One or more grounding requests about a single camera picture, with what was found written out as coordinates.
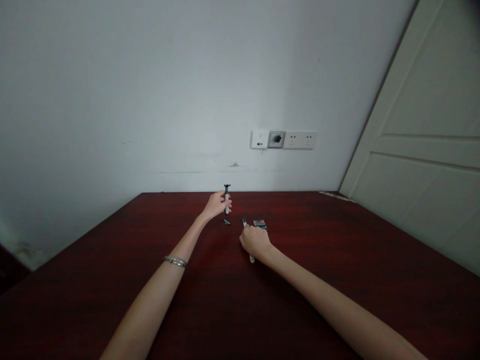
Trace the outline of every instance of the white plastic handle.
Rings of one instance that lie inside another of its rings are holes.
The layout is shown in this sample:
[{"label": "white plastic handle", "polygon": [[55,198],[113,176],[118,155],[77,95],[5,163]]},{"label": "white plastic handle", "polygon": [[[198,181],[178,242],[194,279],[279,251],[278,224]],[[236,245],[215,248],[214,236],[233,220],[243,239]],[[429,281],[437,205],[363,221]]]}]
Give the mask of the white plastic handle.
[{"label": "white plastic handle", "polygon": [[225,214],[229,214],[230,212],[230,208],[229,208],[229,195],[228,194],[225,194],[225,203],[226,203],[226,206],[225,206]]}]

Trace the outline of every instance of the white wall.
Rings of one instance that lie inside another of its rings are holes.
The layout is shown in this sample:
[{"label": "white wall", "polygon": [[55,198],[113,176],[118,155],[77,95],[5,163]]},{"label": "white wall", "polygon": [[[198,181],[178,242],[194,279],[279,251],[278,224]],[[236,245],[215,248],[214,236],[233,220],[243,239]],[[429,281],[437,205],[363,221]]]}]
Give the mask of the white wall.
[{"label": "white wall", "polygon": [[337,190],[413,3],[3,1],[0,242],[35,268],[141,192]]}]

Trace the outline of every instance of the hand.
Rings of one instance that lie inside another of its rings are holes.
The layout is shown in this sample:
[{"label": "hand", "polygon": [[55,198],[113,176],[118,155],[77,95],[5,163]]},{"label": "hand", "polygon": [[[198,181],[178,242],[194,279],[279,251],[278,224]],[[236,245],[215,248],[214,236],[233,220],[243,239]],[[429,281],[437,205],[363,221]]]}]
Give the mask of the hand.
[{"label": "hand", "polygon": [[240,235],[240,242],[247,253],[259,259],[261,262],[264,261],[265,254],[274,248],[272,243],[270,243],[267,230],[255,226],[247,225],[243,229]]},{"label": "hand", "polygon": [[[224,195],[225,190],[215,192],[210,195],[210,199],[208,199],[208,202],[206,203],[206,206],[202,211],[202,214],[205,215],[208,220],[213,219],[218,214],[221,214],[225,211],[225,206],[227,206],[227,204],[225,203],[225,198],[223,197]],[[232,200],[230,193],[228,193],[228,207],[230,209],[232,208]]]}]

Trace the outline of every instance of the wall outlet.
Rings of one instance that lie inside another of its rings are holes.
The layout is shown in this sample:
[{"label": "wall outlet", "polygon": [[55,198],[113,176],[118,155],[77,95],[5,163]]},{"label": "wall outlet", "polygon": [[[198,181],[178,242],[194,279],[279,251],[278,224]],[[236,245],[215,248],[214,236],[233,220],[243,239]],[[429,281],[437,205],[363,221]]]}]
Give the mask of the wall outlet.
[{"label": "wall outlet", "polygon": [[316,131],[287,131],[284,149],[313,149],[317,142]]},{"label": "wall outlet", "polygon": [[284,147],[285,131],[270,131],[268,136],[268,147],[281,149]]},{"label": "wall outlet", "polygon": [[250,147],[252,149],[266,149],[269,144],[268,130],[254,130],[251,132]]}]

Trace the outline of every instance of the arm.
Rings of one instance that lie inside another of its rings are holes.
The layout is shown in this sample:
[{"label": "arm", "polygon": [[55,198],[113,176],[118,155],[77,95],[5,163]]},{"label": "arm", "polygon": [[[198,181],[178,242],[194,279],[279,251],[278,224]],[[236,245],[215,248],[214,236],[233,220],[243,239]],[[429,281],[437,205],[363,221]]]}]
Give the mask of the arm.
[{"label": "arm", "polygon": [[[205,225],[225,210],[225,191],[210,196],[171,256],[189,261]],[[146,283],[118,325],[100,359],[145,359],[174,298],[185,268],[164,262]]]},{"label": "arm", "polygon": [[398,332],[281,253],[267,231],[247,226],[240,242],[297,289],[363,359],[426,359]]}]

